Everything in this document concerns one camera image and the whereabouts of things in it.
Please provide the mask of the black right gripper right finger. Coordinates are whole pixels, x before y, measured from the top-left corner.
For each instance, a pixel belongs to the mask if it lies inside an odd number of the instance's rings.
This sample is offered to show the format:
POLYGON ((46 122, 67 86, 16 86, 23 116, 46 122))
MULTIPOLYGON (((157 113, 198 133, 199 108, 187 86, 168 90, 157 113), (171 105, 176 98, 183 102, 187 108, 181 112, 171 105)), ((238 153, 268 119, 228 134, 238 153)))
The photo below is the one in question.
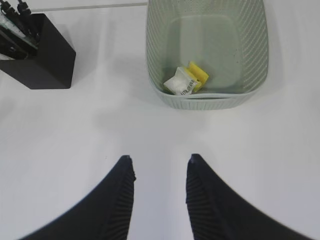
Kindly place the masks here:
POLYGON ((195 240, 309 239, 246 201, 198 153, 188 161, 185 190, 195 240))

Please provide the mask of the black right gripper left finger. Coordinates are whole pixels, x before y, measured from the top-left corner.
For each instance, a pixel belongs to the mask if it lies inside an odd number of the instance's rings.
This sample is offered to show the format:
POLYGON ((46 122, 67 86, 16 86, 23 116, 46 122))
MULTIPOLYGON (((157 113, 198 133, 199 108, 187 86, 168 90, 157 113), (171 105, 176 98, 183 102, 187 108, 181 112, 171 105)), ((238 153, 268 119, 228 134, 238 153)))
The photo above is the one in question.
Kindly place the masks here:
POLYGON ((135 172, 123 155, 103 180, 67 212, 25 240, 126 240, 134 205, 135 172))

